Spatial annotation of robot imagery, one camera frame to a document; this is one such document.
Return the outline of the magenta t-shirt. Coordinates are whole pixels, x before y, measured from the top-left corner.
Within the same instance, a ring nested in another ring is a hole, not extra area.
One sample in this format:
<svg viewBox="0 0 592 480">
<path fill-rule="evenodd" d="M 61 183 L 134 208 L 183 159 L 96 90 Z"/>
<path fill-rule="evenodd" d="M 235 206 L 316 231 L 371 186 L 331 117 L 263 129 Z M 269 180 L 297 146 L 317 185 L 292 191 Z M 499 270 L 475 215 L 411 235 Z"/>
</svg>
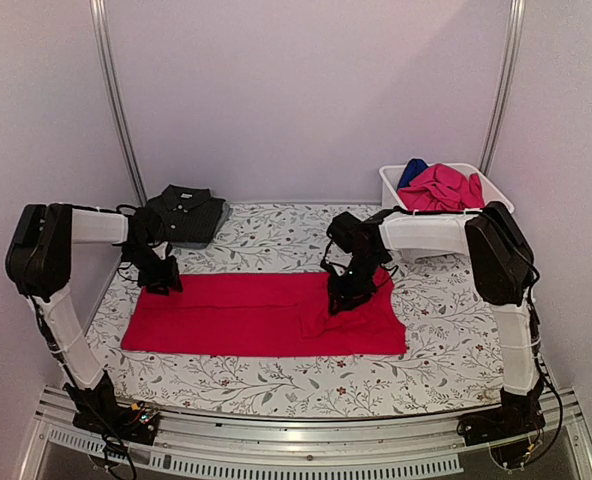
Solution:
<svg viewBox="0 0 592 480">
<path fill-rule="evenodd" d="M 392 282 L 383 270 L 374 279 L 367 303 L 330 315 L 323 272 L 183 275 L 180 292 L 141 292 L 121 347 L 254 358 L 403 354 Z"/>
</svg>

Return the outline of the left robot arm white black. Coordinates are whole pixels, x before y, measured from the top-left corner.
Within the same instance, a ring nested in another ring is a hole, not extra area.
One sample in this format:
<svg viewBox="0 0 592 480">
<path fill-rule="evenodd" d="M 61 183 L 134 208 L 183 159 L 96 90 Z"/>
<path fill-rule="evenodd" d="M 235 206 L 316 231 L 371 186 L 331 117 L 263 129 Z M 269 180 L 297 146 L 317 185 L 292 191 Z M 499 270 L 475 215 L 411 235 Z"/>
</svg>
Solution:
<svg viewBox="0 0 592 480">
<path fill-rule="evenodd" d="M 148 293 L 182 289 L 177 260 L 161 237 L 163 222 L 147 207 L 116 210 L 65 203 L 24 207 L 5 258 L 5 270 L 34 312 L 38 329 L 66 377 L 64 389 L 77 412 L 75 427 L 117 443 L 153 444 L 159 425 L 155 410 L 121 405 L 105 367 L 89 347 L 69 286 L 72 248 L 108 244 L 138 270 Z"/>
</svg>

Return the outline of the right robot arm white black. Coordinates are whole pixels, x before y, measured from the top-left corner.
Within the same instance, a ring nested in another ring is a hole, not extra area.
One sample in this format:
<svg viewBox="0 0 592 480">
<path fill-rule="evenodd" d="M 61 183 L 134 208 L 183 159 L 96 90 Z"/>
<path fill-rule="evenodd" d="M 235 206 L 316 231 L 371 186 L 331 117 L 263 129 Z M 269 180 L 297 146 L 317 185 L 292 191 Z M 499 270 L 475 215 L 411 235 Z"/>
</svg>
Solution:
<svg viewBox="0 0 592 480">
<path fill-rule="evenodd" d="M 455 253 L 470 259 L 476 291 L 494 316 L 504 366 L 499 407 L 460 417 L 457 432 L 478 445 L 542 430 L 540 397 L 546 379 L 537 358 L 539 319 L 533 287 L 539 280 L 534 255 L 506 205 L 492 201 L 462 212 L 384 209 L 366 220 L 349 212 L 335 216 L 326 235 L 350 255 L 338 267 L 327 259 L 329 310 L 336 315 L 371 300 L 375 274 L 395 251 L 422 256 Z"/>
</svg>

